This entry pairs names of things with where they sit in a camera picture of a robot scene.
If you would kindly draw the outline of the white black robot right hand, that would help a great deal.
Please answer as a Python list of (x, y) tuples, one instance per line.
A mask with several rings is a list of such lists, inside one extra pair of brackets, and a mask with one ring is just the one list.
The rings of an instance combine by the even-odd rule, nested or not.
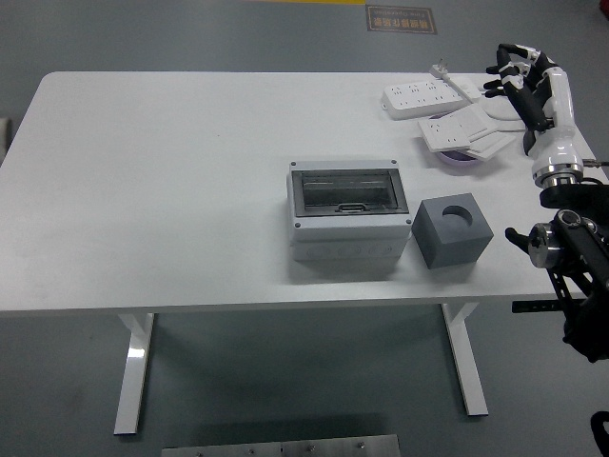
[(486, 69), (496, 78), (483, 85), (484, 95), (506, 97), (524, 123), (522, 146), (536, 186), (579, 183), (583, 161), (566, 71), (545, 52), (516, 44), (500, 44), (496, 61)]

